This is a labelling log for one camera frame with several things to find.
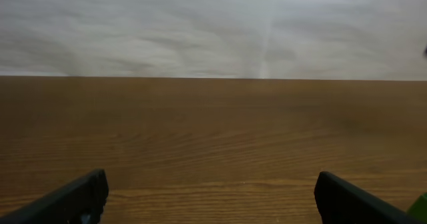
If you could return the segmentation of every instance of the white backdrop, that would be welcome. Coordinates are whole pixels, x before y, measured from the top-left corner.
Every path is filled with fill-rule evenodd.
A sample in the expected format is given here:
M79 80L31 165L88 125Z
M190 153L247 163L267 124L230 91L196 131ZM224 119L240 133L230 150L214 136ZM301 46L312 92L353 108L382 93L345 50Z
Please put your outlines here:
M0 75L427 80L427 0L0 0Z

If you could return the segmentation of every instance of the small black object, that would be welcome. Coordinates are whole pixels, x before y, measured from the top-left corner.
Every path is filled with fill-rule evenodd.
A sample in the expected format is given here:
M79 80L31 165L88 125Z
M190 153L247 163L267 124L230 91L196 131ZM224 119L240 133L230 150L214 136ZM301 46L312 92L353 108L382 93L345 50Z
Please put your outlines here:
M108 196L97 169L2 218L0 224L97 224Z
M421 224L387 202L323 171L314 197L323 224Z

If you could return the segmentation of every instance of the white wall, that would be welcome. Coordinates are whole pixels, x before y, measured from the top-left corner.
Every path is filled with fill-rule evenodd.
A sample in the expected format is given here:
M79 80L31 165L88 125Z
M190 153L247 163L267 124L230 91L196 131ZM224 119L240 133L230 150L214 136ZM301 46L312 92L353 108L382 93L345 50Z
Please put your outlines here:
M0 0L0 75L427 80L427 0Z

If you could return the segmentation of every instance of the white fabric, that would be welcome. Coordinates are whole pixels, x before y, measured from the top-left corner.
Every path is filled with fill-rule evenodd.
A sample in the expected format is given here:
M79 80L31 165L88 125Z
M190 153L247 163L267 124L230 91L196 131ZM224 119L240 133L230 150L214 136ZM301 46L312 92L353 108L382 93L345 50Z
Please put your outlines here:
M0 75L427 80L427 0L0 0Z

